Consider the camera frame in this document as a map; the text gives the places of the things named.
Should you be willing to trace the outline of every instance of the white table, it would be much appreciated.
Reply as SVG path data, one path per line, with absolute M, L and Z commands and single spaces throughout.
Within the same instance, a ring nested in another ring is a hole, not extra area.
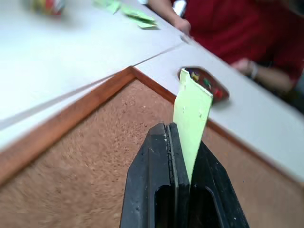
M 182 43 L 180 32 L 136 0 L 160 30 L 142 30 L 126 16 L 67 0 L 62 19 L 0 1 L 0 131 L 8 118 Z
M 303 182 L 302 115 L 201 46 L 185 44 L 136 68 L 177 94 L 177 71 L 183 66 L 205 68 L 229 90 L 229 101 L 211 109 L 211 120 Z

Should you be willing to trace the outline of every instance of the cork board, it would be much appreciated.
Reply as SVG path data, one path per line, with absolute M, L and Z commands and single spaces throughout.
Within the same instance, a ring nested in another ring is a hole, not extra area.
M 119 227 L 127 170 L 173 105 L 135 80 L 0 188 L 0 227 Z M 207 128 L 252 228 L 303 227 L 303 190 Z

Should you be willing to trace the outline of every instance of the wooden frame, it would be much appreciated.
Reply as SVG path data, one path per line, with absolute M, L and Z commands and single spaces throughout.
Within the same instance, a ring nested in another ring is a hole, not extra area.
M 164 99 L 168 100 L 172 104 L 174 103 L 176 97 L 174 94 L 134 67 L 128 67 L 71 104 L 66 109 L 62 110 L 59 114 L 55 115 L 41 126 L 34 129 L 31 133 L 15 142 L 9 148 L 0 152 L 0 185 L 25 168 L 47 148 L 52 146 L 63 135 L 74 128 L 81 120 L 86 118 L 100 105 L 105 103 L 122 88 L 136 79 L 157 92 Z M 262 158 L 260 153 L 255 152 L 212 120 L 208 119 L 207 127 L 273 168 L 277 173 L 288 179 L 291 183 L 302 188 L 301 184 L 296 182 L 291 176 L 281 172 L 281 170 L 279 170 L 273 163 Z

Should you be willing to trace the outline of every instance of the hand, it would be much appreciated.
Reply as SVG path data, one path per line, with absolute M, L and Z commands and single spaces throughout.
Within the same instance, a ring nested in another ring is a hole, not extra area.
M 247 58 L 243 58 L 237 62 L 234 62 L 231 64 L 231 67 L 246 76 L 250 76 L 253 71 L 253 63 Z
M 177 28 L 179 31 L 185 33 L 186 35 L 189 35 L 190 33 L 191 25 L 186 19 L 178 17 L 173 22 L 173 26 Z

